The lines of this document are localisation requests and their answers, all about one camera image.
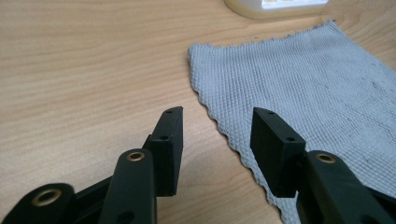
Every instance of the ribbed cloth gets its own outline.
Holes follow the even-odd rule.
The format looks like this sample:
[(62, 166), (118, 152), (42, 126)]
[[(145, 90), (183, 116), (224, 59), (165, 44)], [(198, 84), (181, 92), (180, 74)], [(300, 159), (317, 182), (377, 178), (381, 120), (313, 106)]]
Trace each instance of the ribbed cloth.
[(364, 185), (396, 198), (396, 72), (332, 21), (238, 47), (194, 44), (189, 58), (199, 101), (285, 223), (300, 223), (295, 199), (274, 197), (254, 159), (254, 106), (275, 111), (306, 140), (306, 150), (338, 155)]

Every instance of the towel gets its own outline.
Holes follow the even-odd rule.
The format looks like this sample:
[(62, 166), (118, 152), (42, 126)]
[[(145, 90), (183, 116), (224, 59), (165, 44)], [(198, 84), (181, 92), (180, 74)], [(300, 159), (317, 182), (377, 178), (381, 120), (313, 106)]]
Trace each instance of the towel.
[(296, 199), (268, 189), (249, 147), (253, 107), (275, 111), (306, 150), (342, 158), (363, 185), (396, 198), (396, 72), (327, 21), (281, 39), (189, 48), (191, 85), (284, 223)]

